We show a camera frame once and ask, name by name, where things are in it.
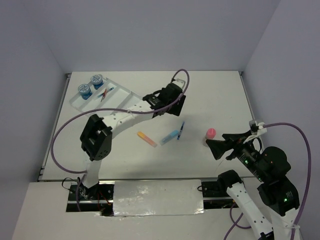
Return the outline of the dark blue gel pen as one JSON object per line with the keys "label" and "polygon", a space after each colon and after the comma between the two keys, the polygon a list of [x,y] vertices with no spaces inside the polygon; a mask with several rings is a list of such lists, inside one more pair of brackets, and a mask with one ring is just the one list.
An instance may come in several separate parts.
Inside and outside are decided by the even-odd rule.
{"label": "dark blue gel pen", "polygon": [[179,130],[178,135],[177,135],[177,140],[180,140],[182,132],[183,132],[183,129],[184,129],[184,126],[185,126],[185,121],[183,121],[182,124],[181,124],[180,130]]}

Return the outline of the blue ink refill pen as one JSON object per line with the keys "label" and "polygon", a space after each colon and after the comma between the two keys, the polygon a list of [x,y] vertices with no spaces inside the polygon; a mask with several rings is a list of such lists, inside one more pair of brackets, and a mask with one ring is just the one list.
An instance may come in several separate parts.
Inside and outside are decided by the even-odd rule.
{"label": "blue ink refill pen", "polygon": [[103,99],[104,99],[104,98],[106,97],[106,94],[107,94],[108,92],[112,91],[113,89],[114,89],[114,87],[111,87],[111,88],[109,88],[109,89],[105,89],[103,93],[101,93],[101,94],[99,94],[99,95],[97,96],[97,98],[103,98]]}

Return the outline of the red ink refill pen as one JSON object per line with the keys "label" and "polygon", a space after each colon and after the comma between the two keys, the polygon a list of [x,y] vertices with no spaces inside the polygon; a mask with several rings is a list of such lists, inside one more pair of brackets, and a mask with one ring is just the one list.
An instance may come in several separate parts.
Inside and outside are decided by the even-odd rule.
{"label": "red ink refill pen", "polygon": [[103,92],[103,94],[101,95],[102,96],[101,102],[105,99],[108,92],[109,92],[109,90],[106,88],[105,91]]}

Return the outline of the blue slime jar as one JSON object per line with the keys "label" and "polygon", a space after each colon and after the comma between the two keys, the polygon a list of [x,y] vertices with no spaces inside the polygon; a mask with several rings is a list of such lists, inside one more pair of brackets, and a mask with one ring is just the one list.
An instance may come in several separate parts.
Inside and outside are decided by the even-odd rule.
{"label": "blue slime jar", "polygon": [[81,84],[77,88],[78,93],[80,96],[84,99],[87,100],[91,95],[92,95],[92,90],[88,84]]}
{"label": "blue slime jar", "polygon": [[98,90],[104,84],[104,78],[101,74],[95,74],[90,78],[90,82],[95,90]]}

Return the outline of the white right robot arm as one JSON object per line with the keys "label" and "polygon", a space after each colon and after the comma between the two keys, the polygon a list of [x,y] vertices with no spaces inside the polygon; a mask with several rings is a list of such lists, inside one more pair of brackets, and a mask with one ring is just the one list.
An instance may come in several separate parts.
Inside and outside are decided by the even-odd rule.
{"label": "white right robot arm", "polygon": [[215,160],[227,151],[226,160],[238,159],[260,182],[257,190],[267,206],[271,220],[267,220],[252,198],[235,170],[218,175],[217,190],[230,196],[248,221],[258,240],[300,240],[295,236],[295,218],[300,209],[299,194],[286,174],[291,169],[287,156],[278,147],[267,147],[263,152],[255,149],[253,142],[258,137],[250,131],[238,134],[223,134],[222,140],[208,139]]}

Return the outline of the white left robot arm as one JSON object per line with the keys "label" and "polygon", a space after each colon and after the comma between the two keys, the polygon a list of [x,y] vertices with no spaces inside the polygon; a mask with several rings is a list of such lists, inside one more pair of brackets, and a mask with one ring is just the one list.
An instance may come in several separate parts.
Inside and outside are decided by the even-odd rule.
{"label": "white left robot arm", "polygon": [[117,135],[165,113],[180,115],[186,98],[182,94],[185,84],[184,80],[173,80],[161,90],[144,96],[124,112],[115,111],[106,117],[97,114],[89,117],[80,135],[81,148],[88,155],[86,175],[79,191],[82,196],[88,200],[97,196],[101,163],[111,153],[112,140]]}

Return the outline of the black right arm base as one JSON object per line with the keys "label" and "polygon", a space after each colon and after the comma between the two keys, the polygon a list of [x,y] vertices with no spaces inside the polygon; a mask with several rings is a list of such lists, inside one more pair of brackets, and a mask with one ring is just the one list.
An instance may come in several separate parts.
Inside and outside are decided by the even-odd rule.
{"label": "black right arm base", "polygon": [[230,209],[234,200],[220,187],[216,180],[201,181],[197,190],[202,193],[205,210]]}

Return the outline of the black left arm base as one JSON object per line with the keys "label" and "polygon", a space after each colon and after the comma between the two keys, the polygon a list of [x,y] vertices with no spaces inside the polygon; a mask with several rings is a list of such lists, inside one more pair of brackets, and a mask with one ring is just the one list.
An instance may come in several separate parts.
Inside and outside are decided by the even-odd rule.
{"label": "black left arm base", "polygon": [[100,216],[112,217],[114,215],[113,201],[114,201],[114,183],[100,183],[95,187],[93,194],[85,195],[81,188],[76,194],[78,179],[66,177],[61,186],[68,191],[66,212],[98,212]]}

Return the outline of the pink capped bottle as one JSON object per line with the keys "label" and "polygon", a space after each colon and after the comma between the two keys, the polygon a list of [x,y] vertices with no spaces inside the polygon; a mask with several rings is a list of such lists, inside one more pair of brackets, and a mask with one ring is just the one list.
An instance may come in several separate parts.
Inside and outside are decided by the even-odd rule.
{"label": "pink capped bottle", "polygon": [[202,139],[202,144],[205,146],[205,147],[208,147],[208,144],[206,143],[207,140],[213,140],[216,136],[216,130],[214,128],[209,128],[207,131],[206,131],[206,134],[205,136],[203,137]]}

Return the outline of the blue highlighter marker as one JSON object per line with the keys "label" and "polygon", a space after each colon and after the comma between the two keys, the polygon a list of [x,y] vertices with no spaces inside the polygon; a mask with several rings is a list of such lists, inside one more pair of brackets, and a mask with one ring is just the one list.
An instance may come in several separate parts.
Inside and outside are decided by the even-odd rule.
{"label": "blue highlighter marker", "polygon": [[169,133],[167,136],[165,136],[164,138],[162,138],[159,142],[159,144],[161,146],[163,146],[164,144],[168,143],[169,141],[175,139],[179,134],[178,130],[174,130],[171,133]]}

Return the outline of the orange highlighter marker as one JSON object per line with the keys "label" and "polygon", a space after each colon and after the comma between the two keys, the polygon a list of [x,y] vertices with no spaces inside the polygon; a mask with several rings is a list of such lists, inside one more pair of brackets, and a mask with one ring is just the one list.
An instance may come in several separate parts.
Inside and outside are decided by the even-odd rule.
{"label": "orange highlighter marker", "polygon": [[154,142],[151,138],[149,138],[147,135],[145,135],[143,132],[138,131],[137,132],[137,136],[139,138],[141,138],[143,141],[145,141],[146,143],[148,143],[149,145],[151,145],[152,147],[157,147],[157,143]]}

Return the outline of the white compartment tray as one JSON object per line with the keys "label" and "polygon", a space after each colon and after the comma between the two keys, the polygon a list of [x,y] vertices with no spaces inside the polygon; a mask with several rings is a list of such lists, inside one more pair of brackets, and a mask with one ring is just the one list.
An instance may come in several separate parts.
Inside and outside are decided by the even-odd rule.
{"label": "white compartment tray", "polygon": [[[77,90],[77,93],[69,100],[70,105],[79,112],[87,112],[101,108],[127,109],[142,99],[140,95],[109,78],[103,78],[103,85],[98,90],[94,89],[91,82],[85,84],[90,86],[92,95],[87,100],[84,100]],[[101,101],[102,97],[97,98],[105,89],[112,87],[114,87],[114,89],[106,94],[103,101]]]}

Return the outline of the silver foil cover plate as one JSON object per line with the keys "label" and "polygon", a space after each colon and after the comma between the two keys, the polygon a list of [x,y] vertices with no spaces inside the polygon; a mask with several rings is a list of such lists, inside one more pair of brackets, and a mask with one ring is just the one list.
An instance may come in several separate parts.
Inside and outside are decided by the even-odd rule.
{"label": "silver foil cover plate", "polygon": [[113,190],[113,215],[121,217],[185,216],[204,213],[201,181],[117,181]]}

